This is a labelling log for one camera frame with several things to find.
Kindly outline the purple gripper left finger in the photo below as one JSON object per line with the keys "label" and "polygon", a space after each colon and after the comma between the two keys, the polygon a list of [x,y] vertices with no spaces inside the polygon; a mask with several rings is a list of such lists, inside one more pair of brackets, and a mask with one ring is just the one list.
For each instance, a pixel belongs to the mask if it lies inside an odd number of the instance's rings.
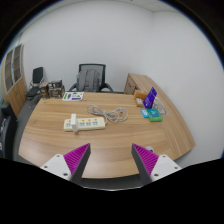
{"label": "purple gripper left finger", "polygon": [[85,144],[65,155],[54,155],[41,166],[41,169],[75,184],[80,184],[90,154],[90,144]]}

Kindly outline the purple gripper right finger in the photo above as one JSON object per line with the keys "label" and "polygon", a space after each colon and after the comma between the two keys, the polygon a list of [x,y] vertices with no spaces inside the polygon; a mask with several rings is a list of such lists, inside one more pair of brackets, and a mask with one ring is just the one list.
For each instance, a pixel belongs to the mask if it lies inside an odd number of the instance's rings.
{"label": "purple gripper right finger", "polygon": [[155,182],[181,170],[181,167],[165,154],[157,155],[137,144],[132,145],[131,152],[143,183]]}

